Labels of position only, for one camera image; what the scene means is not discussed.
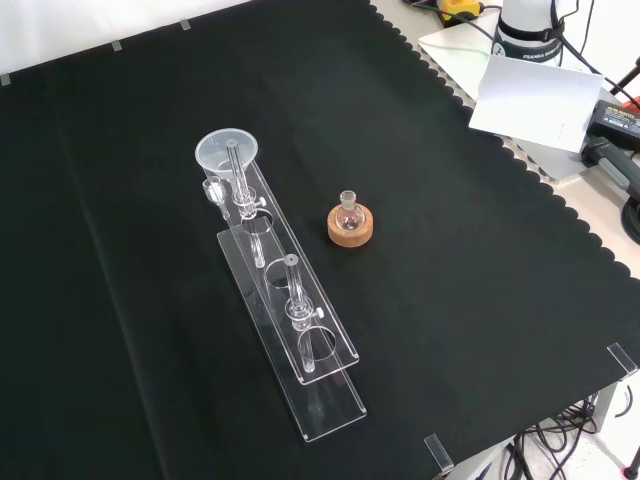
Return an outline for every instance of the white wall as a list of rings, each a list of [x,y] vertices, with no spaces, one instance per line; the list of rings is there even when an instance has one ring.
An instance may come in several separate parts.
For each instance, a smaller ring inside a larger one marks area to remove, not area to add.
[[[0,74],[247,0],[0,0]]]

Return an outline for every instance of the electrical cable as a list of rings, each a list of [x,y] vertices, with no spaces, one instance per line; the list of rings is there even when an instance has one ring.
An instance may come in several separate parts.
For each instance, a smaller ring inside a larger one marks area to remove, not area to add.
[[[554,28],[557,28],[560,25],[560,20],[558,20],[558,11],[556,9],[556,1],[555,0],[551,0],[551,24]],[[585,66],[591,70],[591,73],[595,73],[596,75],[602,75],[602,73],[600,73],[595,67],[593,67],[581,54],[580,52],[578,52],[575,47],[573,45],[571,45],[569,43],[569,41],[565,38],[564,35],[560,35],[560,41],[562,42],[562,44],[566,47],[567,50],[569,50],[578,60],[580,60],[582,63],[585,64]],[[620,87],[620,85],[618,85],[617,83],[615,83],[613,80],[611,80],[608,77],[604,77],[604,79],[609,82],[611,85],[613,85],[616,89],[618,89],[620,91],[620,93],[622,93],[625,97],[627,97],[629,100],[631,100],[631,103],[633,103],[636,107],[640,108],[640,102],[638,102],[635,98],[633,98],[631,95],[629,95],[622,87]]]
[[[631,411],[631,407],[633,407],[633,392],[631,391],[631,387],[629,385],[627,385],[627,391],[629,392],[629,405],[627,405],[627,408],[625,408],[622,413],[619,413],[613,418],[624,417],[627,413]]]
[[[596,397],[597,395],[592,395],[576,405],[565,408],[562,412],[551,419],[555,423],[554,426],[543,428],[540,424],[537,424],[516,435],[513,446],[509,445],[507,447],[509,450],[509,461],[507,462],[506,469],[504,471],[503,480],[520,480],[523,475],[527,479],[529,478],[527,475],[530,475],[531,472],[524,457],[526,435],[537,435],[542,447],[551,453],[555,468],[550,480],[557,480],[559,478],[566,479],[567,476],[563,467],[578,447],[580,438],[584,434],[595,434],[597,431],[597,426],[593,420]],[[589,424],[593,425],[593,429],[588,428]],[[556,454],[560,454],[567,449],[569,446],[569,438],[567,434],[568,432],[575,430],[577,430],[578,433],[576,434],[576,438],[573,441],[571,448],[564,458],[559,460]],[[549,444],[545,433],[562,434],[560,446],[555,448],[552,447]],[[514,470],[511,477],[509,477],[508,472],[512,462],[514,462]]]
[[[484,480],[484,477],[487,476],[487,473],[489,473],[489,469],[491,468],[491,464],[487,465],[487,468],[485,468],[482,473],[480,474],[480,476],[478,478],[476,478],[476,480]]]
[[[587,18],[587,26],[584,31],[584,40],[582,41],[582,48],[580,48],[580,55],[584,52],[584,47],[587,46],[587,39],[589,38],[589,28],[591,27],[591,16],[593,15],[593,6],[596,4],[596,0],[591,0],[591,7],[589,7],[589,17]]]
[[[622,207],[621,221],[627,235],[640,245],[640,201],[629,197]]]
[[[423,10],[430,10],[432,12],[442,13],[443,15],[449,15],[449,16],[455,18],[456,20],[458,20],[459,22],[463,22],[463,23],[466,23],[467,25],[471,25],[473,28],[475,28],[480,33],[482,33],[485,37],[487,37],[489,40],[491,40],[491,42],[493,42],[493,35],[491,35],[489,32],[487,32],[484,28],[479,27],[478,25],[473,23],[468,18],[465,18],[462,15],[457,15],[455,13],[447,12],[446,10],[441,10],[440,8],[432,7],[431,5],[426,5],[427,2],[430,2],[431,0],[420,0],[419,2],[415,2],[415,3],[411,3],[410,0],[402,0],[402,1],[404,3],[406,3],[407,5],[410,5],[410,6],[415,7],[415,8],[421,8]]]
[[[578,10],[580,10],[580,0],[576,0],[576,9],[573,12],[567,13],[566,15],[560,17],[560,23],[564,22],[565,18],[569,18],[571,15],[575,15],[576,13],[578,13]]]

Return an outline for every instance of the clear acrylic stand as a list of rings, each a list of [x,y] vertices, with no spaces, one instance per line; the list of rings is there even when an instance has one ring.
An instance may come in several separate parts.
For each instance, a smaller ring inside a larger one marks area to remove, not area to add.
[[[262,173],[247,132],[218,130],[196,159],[229,229],[218,241],[303,438],[366,415],[345,369],[359,360]]]

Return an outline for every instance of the black tablecloth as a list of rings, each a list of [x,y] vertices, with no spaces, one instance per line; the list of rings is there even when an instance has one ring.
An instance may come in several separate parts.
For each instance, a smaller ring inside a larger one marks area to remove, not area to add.
[[[20,478],[430,478],[424,437],[462,461],[623,376],[608,345],[640,358],[639,282],[366,1],[190,23],[0,90]],[[312,444],[200,187],[195,145],[224,127],[257,138],[361,357],[368,417]],[[376,219],[354,251],[326,235],[345,189]]]

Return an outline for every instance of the table leg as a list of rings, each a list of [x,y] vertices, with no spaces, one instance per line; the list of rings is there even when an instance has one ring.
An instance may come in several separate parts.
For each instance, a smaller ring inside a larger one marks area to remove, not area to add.
[[[476,480],[482,473],[482,471],[487,468],[496,457],[502,453],[507,444],[513,439],[507,438],[503,442],[494,445],[493,447],[489,447],[483,452],[480,452],[477,455],[474,455],[471,458],[466,459],[464,462],[457,464],[453,470],[446,476],[447,480]],[[444,477],[437,476],[434,480],[438,480]]]
[[[598,432],[601,432],[604,427],[604,422],[607,418],[607,414],[609,413],[609,407],[611,407],[613,396],[618,388],[618,383],[620,382],[612,383],[608,387],[600,390],[600,393],[598,394],[598,399],[596,400],[596,405],[593,409],[593,421],[596,424],[596,431]]]

